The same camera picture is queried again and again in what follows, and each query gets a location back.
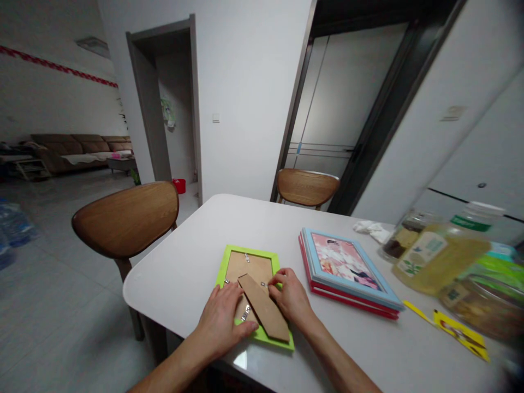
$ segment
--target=glass jar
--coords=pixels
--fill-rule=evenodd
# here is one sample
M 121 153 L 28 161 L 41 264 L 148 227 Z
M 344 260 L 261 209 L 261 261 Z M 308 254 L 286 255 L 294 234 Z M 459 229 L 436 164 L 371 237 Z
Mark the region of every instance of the glass jar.
M 447 223 L 431 223 L 391 270 L 403 284 L 438 296 L 462 272 L 491 250 L 485 233 L 505 210 L 469 202 Z
M 442 218 L 433 212 L 410 209 L 379 249 L 379 255 L 388 262 L 397 263 L 429 224 L 441 221 Z
M 507 341 L 524 334 L 524 293 L 497 279 L 469 275 L 440 294 L 440 302 L 469 326 Z

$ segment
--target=red bucket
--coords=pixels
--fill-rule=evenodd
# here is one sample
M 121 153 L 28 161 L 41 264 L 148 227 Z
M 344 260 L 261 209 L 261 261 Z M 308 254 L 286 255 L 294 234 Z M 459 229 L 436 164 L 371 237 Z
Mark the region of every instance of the red bucket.
M 179 194 L 184 194 L 186 192 L 186 179 L 173 179 L 173 184 Z

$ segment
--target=doorway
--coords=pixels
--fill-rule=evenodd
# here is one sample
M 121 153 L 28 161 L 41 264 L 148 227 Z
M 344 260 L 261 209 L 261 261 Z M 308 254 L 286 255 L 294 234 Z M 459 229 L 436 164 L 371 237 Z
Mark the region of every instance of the doorway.
M 339 177 L 322 210 L 350 215 L 464 2 L 318 0 L 277 173 Z
M 154 179 L 184 179 L 200 206 L 195 16 L 126 35 Z

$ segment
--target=floor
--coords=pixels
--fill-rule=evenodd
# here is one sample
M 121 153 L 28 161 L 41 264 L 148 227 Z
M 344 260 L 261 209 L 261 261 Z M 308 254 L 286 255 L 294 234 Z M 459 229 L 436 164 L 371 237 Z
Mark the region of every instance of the floor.
M 79 208 L 132 186 L 109 169 L 0 184 L 0 197 L 19 203 L 41 233 L 0 271 L 1 392 L 123 392 L 153 369 L 146 342 L 134 339 L 115 263 L 70 224 Z M 196 193 L 194 183 L 180 195 L 178 226 L 198 208 Z

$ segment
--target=chair backrest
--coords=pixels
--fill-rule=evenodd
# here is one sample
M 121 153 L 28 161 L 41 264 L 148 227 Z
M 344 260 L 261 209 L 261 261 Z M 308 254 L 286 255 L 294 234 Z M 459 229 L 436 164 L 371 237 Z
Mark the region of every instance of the chair backrest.
M 108 258 L 128 259 L 174 227 L 178 194 L 167 181 L 137 186 L 108 195 L 75 213 L 77 236 Z
M 277 175 L 278 193 L 286 201 L 303 206 L 320 206 L 338 190 L 338 177 L 300 169 L 281 169 Z

